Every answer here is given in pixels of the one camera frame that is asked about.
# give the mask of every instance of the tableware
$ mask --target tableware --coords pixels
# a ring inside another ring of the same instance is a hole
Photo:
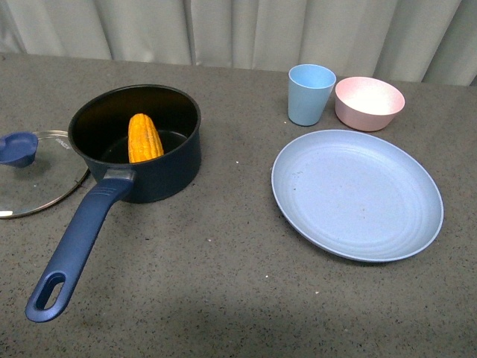
[[[288,117],[302,126],[316,124],[336,82],[326,67],[302,64],[288,72]]]
[[[383,129],[405,105],[396,87],[375,78],[345,78],[336,84],[335,93],[336,116],[359,131]]]
[[[427,248],[443,223],[429,173],[409,154],[355,131],[317,131],[278,154],[275,199],[316,246],[351,260],[383,263]]]
[[[164,155],[129,163],[127,130],[137,113],[150,116]],[[66,308],[111,206],[119,201],[147,203],[184,189],[200,166],[200,111],[184,92],[159,85],[136,85],[104,93],[73,116],[68,135],[98,182],[84,197],[53,253],[25,313],[50,321]],[[54,287],[63,284],[46,308]]]

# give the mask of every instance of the white curtain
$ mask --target white curtain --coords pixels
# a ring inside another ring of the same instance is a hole
[[[477,0],[0,0],[0,51],[477,84]]]

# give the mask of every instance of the pink bowl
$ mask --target pink bowl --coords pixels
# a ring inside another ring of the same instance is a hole
[[[336,116],[359,131],[378,131],[386,127],[403,108],[402,93],[386,82],[369,77],[350,77],[335,88]]]

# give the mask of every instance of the saucepan handle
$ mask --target saucepan handle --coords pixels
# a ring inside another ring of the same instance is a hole
[[[25,309],[28,319],[39,323],[47,322],[64,311],[107,212],[132,188],[133,175],[129,178],[105,177],[86,194],[28,300]],[[56,301],[45,308],[54,287],[61,283],[63,285]]]

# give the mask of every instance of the handle hole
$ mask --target handle hole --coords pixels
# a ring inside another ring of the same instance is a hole
[[[38,297],[37,308],[39,310],[45,310],[54,305],[58,295],[60,294],[61,288],[63,287],[65,279],[65,275],[59,272],[54,273],[48,278],[40,293],[40,296]]]

